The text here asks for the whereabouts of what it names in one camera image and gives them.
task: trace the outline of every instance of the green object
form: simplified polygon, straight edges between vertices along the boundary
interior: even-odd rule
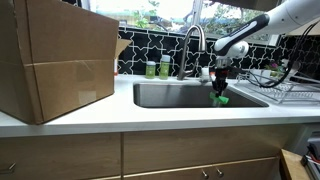
[[[161,64],[160,64],[160,74],[159,74],[160,79],[162,80],[168,79],[169,66],[170,66],[170,56],[162,55]]]
[[[156,63],[154,61],[148,61],[146,66],[146,78],[153,79],[156,73]]]
[[[213,93],[213,92],[210,92],[210,99],[212,99],[213,101],[216,101],[218,103],[221,103],[221,104],[228,104],[228,102],[229,102],[229,98],[224,97],[224,96],[216,97],[215,93]]]

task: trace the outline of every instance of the faucet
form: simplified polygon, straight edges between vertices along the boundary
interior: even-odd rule
[[[179,70],[179,74],[178,74],[178,80],[182,81],[186,76],[189,76],[193,73],[194,69],[196,68],[196,64],[197,64],[197,60],[192,68],[192,70],[185,70],[185,61],[186,61],[186,54],[187,54],[187,45],[189,42],[189,38],[192,34],[193,31],[198,30],[199,32],[199,51],[200,52],[205,52],[207,49],[207,45],[206,45],[206,37],[204,36],[204,32],[203,29],[201,28],[201,26],[199,25],[193,25],[189,28],[187,34],[186,34],[186,38],[184,40],[184,45],[183,45],[183,51],[182,51],[182,58],[181,58],[181,64],[180,64],[180,70]]]

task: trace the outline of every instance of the window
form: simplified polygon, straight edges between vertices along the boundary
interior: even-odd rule
[[[86,1],[91,11],[119,20],[120,26],[186,33],[192,24],[200,24],[207,37],[214,38],[228,34],[241,24],[264,13],[264,11],[248,9],[253,8],[249,5],[244,6],[248,8],[232,6],[240,3],[248,4],[243,0],[237,1],[238,4],[235,4],[234,1],[223,1],[232,5],[215,0]],[[275,45],[277,37],[263,34],[248,37],[246,40],[253,43]]]

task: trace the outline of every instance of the wall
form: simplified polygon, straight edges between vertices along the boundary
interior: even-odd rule
[[[131,39],[133,42],[119,56],[120,74],[145,74],[145,65],[149,60],[157,63],[159,72],[160,58],[162,54],[171,56],[170,75],[176,76],[179,71],[180,59],[184,43],[184,35],[157,32],[144,29],[119,28],[119,38]],[[264,68],[270,60],[288,58],[299,37],[282,36],[278,46],[261,46],[250,44],[250,50],[242,59],[234,59],[232,66],[241,68]],[[213,52],[213,45],[216,39],[207,38],[207,51],[197,52],[197,37],[190,40],[187,51],[187,68],[191,69],[195,60],[199,61],[193,76],[199,76],[201,67],[214,66],[216,55]],[[320,79],[320,37],[310,36],[302,44],[298,51],[299,60],[302,63],[301,71]]]

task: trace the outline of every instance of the stainless steel sink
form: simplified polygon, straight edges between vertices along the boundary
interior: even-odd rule
[[[268,107],[268,104],[228,87],[223,96],[226,105],[214,104],[209,98],[211,86],[139,83],[134,84],[134,103],[144,108],[249,108]]]

